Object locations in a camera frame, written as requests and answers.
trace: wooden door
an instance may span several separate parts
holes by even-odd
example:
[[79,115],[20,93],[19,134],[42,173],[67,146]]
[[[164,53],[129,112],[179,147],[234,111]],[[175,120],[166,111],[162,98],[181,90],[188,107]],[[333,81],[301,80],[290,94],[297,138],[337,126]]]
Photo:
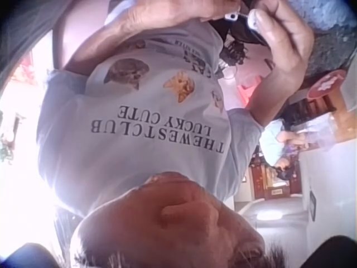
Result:
[[301,173],[299,162],[296,161],[295,164],[295,173],[293,178],[290,180],[290,194],[301,194],[302,185],[301,185]]
[[255,165],[250,167],[252,170],[253,186],[254,186],[254,197],[255,199],[264,198],[264,180],[262,167],[260,165]]

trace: brown cat print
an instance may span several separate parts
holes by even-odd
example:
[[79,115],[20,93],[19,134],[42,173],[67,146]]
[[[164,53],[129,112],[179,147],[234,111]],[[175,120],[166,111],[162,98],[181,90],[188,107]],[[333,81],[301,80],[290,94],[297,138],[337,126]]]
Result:
[[181,103],[195,91],[195,82],[184,71],[179,71],[163,87],[171,88],[177,94],[178,103]]
[[222,113],[224,110],[224,103],[221,96],[215,93],[214,91],[212,91],[211,94],[212,94],[212,99],[214,101],[214,106],[219,109],[220,113]]
[[109,68],[104,84],[113,81],[139,90],[139,82],[149,70],[149,66],[141,60],[120,59]]

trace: nose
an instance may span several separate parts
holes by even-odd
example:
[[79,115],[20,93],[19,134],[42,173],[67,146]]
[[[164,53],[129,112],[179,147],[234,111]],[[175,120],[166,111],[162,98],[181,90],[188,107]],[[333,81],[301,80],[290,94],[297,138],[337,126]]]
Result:
[[210,236],[218,226],[218,218],[218,210],[204,200],[171,205],[161,212],[164,227],[175,229],[195,242]]

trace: light blue t-shirt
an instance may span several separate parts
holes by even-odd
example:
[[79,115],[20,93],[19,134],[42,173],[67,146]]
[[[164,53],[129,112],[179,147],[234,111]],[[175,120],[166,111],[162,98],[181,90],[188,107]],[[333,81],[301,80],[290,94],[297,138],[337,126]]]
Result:
[[214,76],[222,45],[191,20],[131,38],[88,78],[50,75],[39,167],[67,208],[86,216],[164,171],[220,200],[237,192],[262,127],[247,110],[224,109]]

